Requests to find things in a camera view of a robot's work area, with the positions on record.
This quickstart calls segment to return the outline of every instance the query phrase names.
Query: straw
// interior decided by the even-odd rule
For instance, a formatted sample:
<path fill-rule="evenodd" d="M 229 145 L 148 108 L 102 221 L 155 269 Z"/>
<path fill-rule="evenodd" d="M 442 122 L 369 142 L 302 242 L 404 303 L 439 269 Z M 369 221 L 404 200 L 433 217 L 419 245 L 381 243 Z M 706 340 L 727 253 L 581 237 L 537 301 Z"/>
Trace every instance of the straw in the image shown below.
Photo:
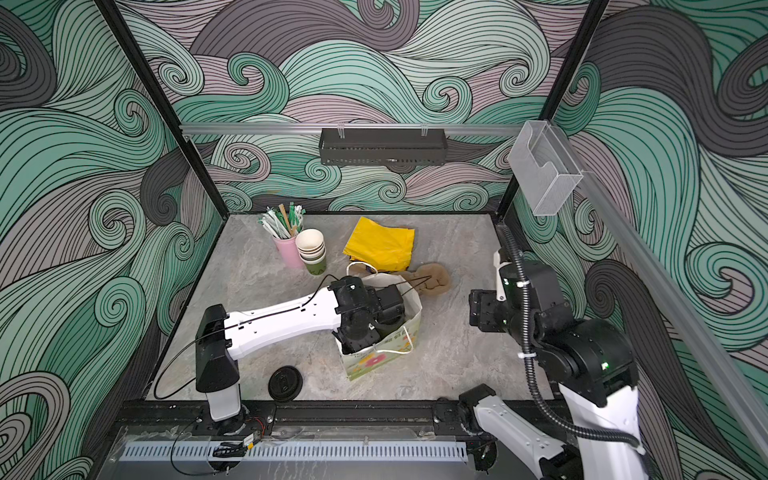
<path fill-rule="evenodd" d="M 266 213 L 259 219 L 259 223 L 273 237 L 288 240 L 303 230 L 305 212 L 301 205 L 294 205 L 293 202 L 287 209 L 281 204 L 279 210 L 273 207 L 267 208 Z"/>

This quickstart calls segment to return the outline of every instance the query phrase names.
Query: black cup lid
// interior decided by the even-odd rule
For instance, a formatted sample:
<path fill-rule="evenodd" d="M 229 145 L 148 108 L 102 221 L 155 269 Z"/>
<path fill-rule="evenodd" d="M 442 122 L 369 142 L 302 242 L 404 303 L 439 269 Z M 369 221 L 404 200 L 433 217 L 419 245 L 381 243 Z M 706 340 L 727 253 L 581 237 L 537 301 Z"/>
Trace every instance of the black cup lid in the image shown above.
<path fill-rule="evenodd" d="M 277 402 L 290 402 L 299 396 L 304 384 L 301 373 L 294 366 L 281 366 L 270 377 L 270 397 Z"/>

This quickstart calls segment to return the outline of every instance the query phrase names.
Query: metal track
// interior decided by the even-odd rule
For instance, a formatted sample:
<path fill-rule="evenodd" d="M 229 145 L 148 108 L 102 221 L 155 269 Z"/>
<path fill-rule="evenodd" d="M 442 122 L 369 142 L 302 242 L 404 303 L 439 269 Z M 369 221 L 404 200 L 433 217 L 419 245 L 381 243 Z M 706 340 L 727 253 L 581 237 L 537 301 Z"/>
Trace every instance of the metal track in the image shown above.
<path fill-rule="evenodd" d="M 320 135 L 324 128 L 441 128 L 446 135 L 516 137 L 522 124 L 309 124 L 277 122 L 194 122 L 181 124 L 184 135 Z"/>
<path fill-rule="evenodd" d="M 157 462 L 170 460 L 171 440 L 133 441 L 125 446 L 121 462 Z M 182 441 L 176 443 L 174 461 L 207 460 L 221 462 L 213 456 L 219 442 Z M 440 441 L 289 441 L 257 443 L 243 458 L 227 461 L 251 462 L 467 462 L 463 442 Z"/>

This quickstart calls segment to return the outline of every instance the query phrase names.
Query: cup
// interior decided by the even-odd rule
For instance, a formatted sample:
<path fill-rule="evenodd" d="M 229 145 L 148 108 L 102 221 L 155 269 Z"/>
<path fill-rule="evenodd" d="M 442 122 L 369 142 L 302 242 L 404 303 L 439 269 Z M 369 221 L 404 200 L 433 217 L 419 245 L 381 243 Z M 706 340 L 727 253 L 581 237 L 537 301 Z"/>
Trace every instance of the cup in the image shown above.
<path fill-rule="evenodd" d="M 326 271 L 326 256 L 317 260 L 304 260 L 304 265 L 312 275 L 322 275 Z"/>
<path fill-rule="evenodd" d="M 301 257 L 301 260 L 310 260 L 310 261 L 317 260 L 325 254 L 326 254 L 325 247 L 321 248 L 316 253 L 304 253 L 302 251 L 299 251 L 299 256 Z"/>
<path fill-rule="evenodd" d="M 277 251 L 280 252 L 280 256 L 283 258 L 286 266 L 289 268 L 301 268 L 304 262 L 301 260 L 299 250 L 296 248 L 296 237 L 291 237 L 283 240 L 282 238 L 272 237 Z"/>
<path fill-rule="evenodd" d="M 325 239 L 320 230 L 309 228 L 296 235 L 296 248 L 302 253 L 316 253 L 325 246 Z"/>

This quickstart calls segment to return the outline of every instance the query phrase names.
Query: ventilation grille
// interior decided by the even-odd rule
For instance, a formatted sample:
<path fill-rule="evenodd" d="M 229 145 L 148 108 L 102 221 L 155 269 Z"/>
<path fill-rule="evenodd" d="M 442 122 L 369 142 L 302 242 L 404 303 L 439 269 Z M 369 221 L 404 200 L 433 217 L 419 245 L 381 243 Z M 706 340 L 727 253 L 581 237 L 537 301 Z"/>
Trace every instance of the ventilation grille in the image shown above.
<path fill-rule="evenodd" d="M 219 442 L 177 442 L 175 460 L 220 460 L 211 454 Z M 170 460 L 173 442 L 129 442 L 121 462 Z M 243 460 L 255 462 L 467 462 L 467 448 L 461 442 L 262 442 L 248 451 Z"/>

